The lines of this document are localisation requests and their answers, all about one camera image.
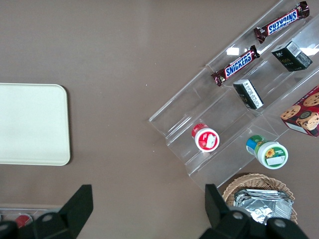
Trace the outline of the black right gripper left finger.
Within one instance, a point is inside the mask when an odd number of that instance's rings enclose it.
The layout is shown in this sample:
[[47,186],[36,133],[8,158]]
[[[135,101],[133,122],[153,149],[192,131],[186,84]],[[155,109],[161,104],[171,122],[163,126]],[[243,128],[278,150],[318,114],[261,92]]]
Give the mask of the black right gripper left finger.
[[36,220],[21,214],[1,221],[2,239],[75,239],[93,211],[92,185],[82,185],[59,211],[49,211]]

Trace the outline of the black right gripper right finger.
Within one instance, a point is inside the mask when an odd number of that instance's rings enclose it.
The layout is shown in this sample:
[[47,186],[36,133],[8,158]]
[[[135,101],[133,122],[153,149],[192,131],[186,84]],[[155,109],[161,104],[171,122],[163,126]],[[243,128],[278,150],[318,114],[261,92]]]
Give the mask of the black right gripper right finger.
[[298,225],[288,219],[271,218],[266,225],[246,213],[231,210],[215,184],[205,185],[205,210],[211,224],[202,239],[307,239]]

